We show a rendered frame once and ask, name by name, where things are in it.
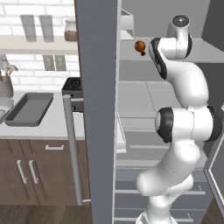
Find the brown chicken drumstick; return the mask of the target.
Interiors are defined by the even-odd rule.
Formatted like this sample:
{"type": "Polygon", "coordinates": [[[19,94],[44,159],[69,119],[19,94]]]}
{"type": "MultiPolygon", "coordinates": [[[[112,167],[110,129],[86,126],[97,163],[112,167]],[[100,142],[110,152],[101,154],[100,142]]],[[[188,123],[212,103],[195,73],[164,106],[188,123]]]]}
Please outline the brown chicken drumstick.
{"type": "Polygon", "coordinates": [[[142,56],[146,54],[145,52],[145,43],[142,40],[138,40],[135,43],[135,49],[141,53],[142,56]]]}

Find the grey fridge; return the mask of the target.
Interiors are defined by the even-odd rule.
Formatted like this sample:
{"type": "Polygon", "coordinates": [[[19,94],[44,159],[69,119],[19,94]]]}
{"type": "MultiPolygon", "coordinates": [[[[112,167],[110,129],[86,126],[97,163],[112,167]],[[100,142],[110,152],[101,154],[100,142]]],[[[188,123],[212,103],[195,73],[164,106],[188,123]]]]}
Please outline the grey fridge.
{"type": "MultiPolygon", "coordinates": [[[[224,0],[122,0],[122,9],[134,18],[137,40],[150,42],[164,36],[172,18],[190,18],[192,51],[188,59],[204,72],[210,104],[224,117],[224,0]]],[[[172,87],[163,81],[149,55],[140,55],[134,40],[121,43],[118,111],[126,136],[127,150],[117,157],[115,224],[135,224],[147,199],[135,187],[137,174],[151,168],[165,154],[167,144],[154,130],[154,117],[163,107],[177,107],[172,87]]],[[[171,209],[178,224],[224,224],[205,221],[213,195],[203,173],[215,143],[201,143],[201,160],[194,172],[194,186],[180,196],[171,209]]]]}

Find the white fridge door bin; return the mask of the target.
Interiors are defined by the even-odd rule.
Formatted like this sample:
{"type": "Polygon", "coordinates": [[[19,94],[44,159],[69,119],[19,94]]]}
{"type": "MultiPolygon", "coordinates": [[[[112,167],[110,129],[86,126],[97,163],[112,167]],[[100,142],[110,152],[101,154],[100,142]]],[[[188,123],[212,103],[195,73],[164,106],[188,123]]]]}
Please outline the white fridge door bin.
{"type": "Polygon", "coordinates": [[[135,38],[134,16],[126,10],[121,11],[121,40],[132,40],[135,38]]]}
{"type": "Polygon", "coordinates": [[[123,132],[123,126],[120,116],[117,117],[117,132],[116,132],[116,152],[126,153],[126,138],[123,132]]]}

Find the black toaster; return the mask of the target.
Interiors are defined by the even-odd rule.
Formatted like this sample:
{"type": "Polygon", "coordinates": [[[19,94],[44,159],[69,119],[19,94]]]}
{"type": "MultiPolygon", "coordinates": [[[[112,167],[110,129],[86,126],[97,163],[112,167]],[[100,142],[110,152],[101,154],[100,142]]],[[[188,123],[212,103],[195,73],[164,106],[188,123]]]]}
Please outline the black toaster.
{"type": "MultiPolygon", "coordinates": [[[[71,95],[72,99],[79,99],[82,97],[81,78],[80,77],[68,77],[61,89],[63,95],[71,95]]],[[[83,103],[81,101],[72,101],[73,112],[83,112],[83,103]]]]}

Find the brown drawer front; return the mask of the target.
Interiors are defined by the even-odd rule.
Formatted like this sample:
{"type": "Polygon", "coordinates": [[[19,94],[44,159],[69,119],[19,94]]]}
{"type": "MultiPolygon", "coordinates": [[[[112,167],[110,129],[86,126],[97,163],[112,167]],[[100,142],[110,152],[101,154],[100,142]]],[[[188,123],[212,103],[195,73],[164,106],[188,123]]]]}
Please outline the brown drawer front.
{"type": "Polygon", "coordinates": [[[79,163],[82,203],[84,206],[90,206],[91,196],[90,196],[89,174],[88,174],[88,153],[85,140],[77,141],[77,156],[79,163]]]}

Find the dark grey baking tray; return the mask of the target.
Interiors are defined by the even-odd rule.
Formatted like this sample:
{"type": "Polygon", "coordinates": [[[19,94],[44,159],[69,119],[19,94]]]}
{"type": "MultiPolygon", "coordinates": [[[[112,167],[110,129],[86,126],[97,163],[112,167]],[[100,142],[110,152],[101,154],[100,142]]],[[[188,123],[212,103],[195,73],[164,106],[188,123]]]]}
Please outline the dark grey baking tray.
{"type": "Polygon", "coordinates": [[[53,93],[26,93],[4,122],[12,127],[37,127],[53,101],[53,93]]]}

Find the brown cupboard door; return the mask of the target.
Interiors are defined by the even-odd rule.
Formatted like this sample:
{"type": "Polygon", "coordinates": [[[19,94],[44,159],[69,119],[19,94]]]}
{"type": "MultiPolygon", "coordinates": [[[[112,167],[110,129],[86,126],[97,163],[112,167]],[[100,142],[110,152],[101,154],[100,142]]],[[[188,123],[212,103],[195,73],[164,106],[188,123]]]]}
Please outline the brown cupboard door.
{"type": "Polygon", "coordinates": [[[0,139],[0,205],[38,205],[31,174],[21,143],[15,139],[0,139]],[[26,185],[20,176],[17,161],[21,160],[26,185]]]}
{"type": "Polygon", "coordinates": [[[30,140],[30,160],[35,162],[39,190],[47,206],[77,204],[72,161],[67,140],[30,140]],[[64,150],[46,150],[46,145],[64,150]]]}

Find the glass jar with brown contents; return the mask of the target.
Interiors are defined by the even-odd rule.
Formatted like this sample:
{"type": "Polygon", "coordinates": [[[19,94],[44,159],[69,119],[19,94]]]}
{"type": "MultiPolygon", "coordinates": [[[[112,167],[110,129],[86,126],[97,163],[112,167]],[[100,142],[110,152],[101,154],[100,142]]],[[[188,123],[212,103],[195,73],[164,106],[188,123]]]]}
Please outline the glass jar with brown contents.
{"type": "Polygon", "coordinates": [[[74,42],[77,40],[76,22],[74,19],[66,20],[65,40],[69,42],[74,42]]]}

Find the grey utensil pot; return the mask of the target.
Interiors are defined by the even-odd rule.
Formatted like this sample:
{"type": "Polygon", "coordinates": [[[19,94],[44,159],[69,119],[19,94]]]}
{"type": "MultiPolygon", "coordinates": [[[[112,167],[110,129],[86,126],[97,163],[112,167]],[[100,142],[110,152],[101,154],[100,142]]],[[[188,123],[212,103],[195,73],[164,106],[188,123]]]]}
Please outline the grey utensil pot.
{"type": "Polygon", "coordinates": [[[11,79],[0,81],[0,97],[11,98],[13,96],[13,86],[11,79]]]}

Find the pale kitchen tools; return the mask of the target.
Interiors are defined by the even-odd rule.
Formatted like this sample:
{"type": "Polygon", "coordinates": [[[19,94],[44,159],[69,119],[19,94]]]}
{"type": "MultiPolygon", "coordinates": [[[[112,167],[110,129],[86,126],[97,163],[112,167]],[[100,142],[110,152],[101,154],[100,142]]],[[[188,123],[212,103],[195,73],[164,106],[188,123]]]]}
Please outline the pale kitchen tools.
{"type": "Polygon", "coordinates": [[[7,81],[11,77],[11,73],[17,71],[18,68],[8,62],[7,59],[0,61],[0,81],[7,81]]]}

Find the grey wall socket plate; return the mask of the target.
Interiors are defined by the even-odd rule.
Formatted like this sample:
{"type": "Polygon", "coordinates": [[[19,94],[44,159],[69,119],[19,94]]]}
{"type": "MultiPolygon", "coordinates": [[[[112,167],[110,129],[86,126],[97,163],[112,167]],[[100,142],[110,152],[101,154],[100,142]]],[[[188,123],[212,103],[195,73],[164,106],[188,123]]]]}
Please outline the grey wall socket plate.
{"type": "Polygon", "coordinates": [[[54,71],[54,60],[52,55],[44,55],[43,56],[44,66],[46,71],[54,71]]]}
{"type": "Polygon", "coordinates": [[[64,55],[55,55],[54,60],[55,60],[56,69],[58,71],[66,71],[67,70],[66,58],[64,55]]]}

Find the white wall shelf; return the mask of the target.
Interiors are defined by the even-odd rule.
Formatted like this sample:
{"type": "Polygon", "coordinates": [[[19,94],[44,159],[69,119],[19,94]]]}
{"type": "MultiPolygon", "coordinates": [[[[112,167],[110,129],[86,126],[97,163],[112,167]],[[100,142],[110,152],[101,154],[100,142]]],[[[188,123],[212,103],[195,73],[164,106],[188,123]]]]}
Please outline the white wall shelf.
{"type": "Polygon", "coordinates": [[[45,42],[42,36],[37,36],[36,42],[27,42],[25,36],[1,35],[0,53],[77,55],[78,44],[66,42],[62,36],[56,36],[53,42],[45,42]]]}

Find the grey fridge door with frame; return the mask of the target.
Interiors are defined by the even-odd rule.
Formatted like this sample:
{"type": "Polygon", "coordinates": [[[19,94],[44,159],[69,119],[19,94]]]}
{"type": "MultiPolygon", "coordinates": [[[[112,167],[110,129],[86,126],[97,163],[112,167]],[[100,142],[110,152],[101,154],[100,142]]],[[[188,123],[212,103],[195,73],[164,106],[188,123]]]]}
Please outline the grey fridge door with frame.
{"type": "Polygon", "coordinates": [[[220,213],[224,218],[224,105],[221,109],[223,112],[223,130],[213,144],[204,167],[204,173],[220,213]]]}

